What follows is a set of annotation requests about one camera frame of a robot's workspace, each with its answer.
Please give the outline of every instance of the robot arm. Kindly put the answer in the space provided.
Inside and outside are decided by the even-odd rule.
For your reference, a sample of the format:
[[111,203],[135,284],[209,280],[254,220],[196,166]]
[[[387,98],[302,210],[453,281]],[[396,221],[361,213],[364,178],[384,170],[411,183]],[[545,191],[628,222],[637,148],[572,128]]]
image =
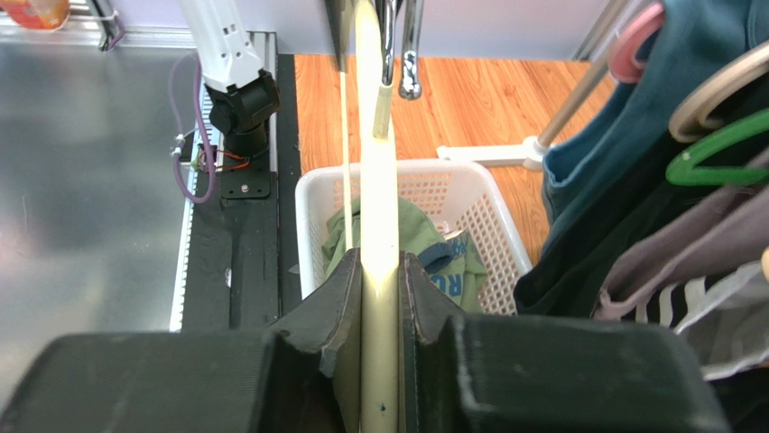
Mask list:
[[273,77],[263,69],[235,0],[180,0],[198,49],[211,96],[211,123],[225,135],[227,149],[240,156],[262,154],[264,123],[280,109]]

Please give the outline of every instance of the pink hanger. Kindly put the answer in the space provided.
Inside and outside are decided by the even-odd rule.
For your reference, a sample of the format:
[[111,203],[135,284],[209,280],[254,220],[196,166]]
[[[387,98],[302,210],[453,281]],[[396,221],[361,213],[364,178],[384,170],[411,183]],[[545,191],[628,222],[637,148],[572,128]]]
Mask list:
[[641,45],[662,28],[665,23],[665,6],[654,2],[644,9],[619,35],[609,51],[608,68],[621,83],[637,83],[644,74],[646,62],[635,56]]

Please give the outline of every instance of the wooden floor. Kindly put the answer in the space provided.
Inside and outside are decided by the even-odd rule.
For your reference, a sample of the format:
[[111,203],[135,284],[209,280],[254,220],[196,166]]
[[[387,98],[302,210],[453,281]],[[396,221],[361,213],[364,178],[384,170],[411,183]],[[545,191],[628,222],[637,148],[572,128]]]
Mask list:
[[[348,62],[347,112],[350,154],[359,161],[355,62]],[[393,123],[399,159],[435,158],[440,145],[520,143],[550,121],[588,65],[563,61],[424,59],[418,101],[394,97]],[[396,72],[394,83],[399,77]],[[302,172],[341,164],[338,73],[326,56],[296,56]],[[598,112],[613,89],[605,79],[561,133],[561,142]],[[533,263],[548,231],[540,199],[541,173],[492,169]]]

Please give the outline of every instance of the green clothing in basket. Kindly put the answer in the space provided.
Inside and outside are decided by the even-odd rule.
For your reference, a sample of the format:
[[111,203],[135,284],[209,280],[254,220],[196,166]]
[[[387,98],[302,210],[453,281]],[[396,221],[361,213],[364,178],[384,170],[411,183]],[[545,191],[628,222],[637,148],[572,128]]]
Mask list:
[[[360,199],[352,201],[353,242],[360,246]],[[345,253],[345,216],[340,209],[326,223],[329,240],[322,246],[326,278]],[[480,261],[470,233],[460,231],[444,239],[435,225],[412,202],[398,198],[399,242],[402,251],[419,258],[432,282],[457,305],[468,312],[481,312],[477,289],[486,281],[486,268]]]

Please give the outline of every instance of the gray metal tabletop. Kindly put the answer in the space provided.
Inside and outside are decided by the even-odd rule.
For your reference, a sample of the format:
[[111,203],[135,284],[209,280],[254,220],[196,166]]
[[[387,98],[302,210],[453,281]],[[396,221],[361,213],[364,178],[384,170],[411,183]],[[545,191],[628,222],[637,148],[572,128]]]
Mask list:
[[0,407],[56,336],[168,330],[184,200],[167,78],[186,53],[0,44]]

